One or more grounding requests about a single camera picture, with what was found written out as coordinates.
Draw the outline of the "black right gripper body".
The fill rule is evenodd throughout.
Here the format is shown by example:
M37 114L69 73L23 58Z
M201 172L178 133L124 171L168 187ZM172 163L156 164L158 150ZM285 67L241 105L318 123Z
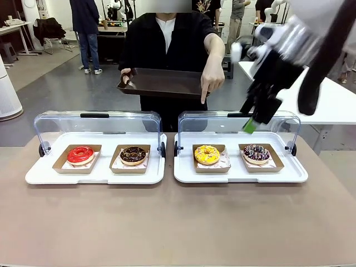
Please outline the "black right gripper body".
M249 97L277 96L284 89L289 89L304 71L303 66L290 63L281 58L274 50L258 54L251 68L253 82L248 89Z

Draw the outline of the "person's left hand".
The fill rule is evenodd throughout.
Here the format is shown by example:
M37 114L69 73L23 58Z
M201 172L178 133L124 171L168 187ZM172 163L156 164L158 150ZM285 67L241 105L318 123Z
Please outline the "person's left hand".
M204 104L208 93L212 93L225 81L225 75L221 64L206 64L201 75L201 103Z

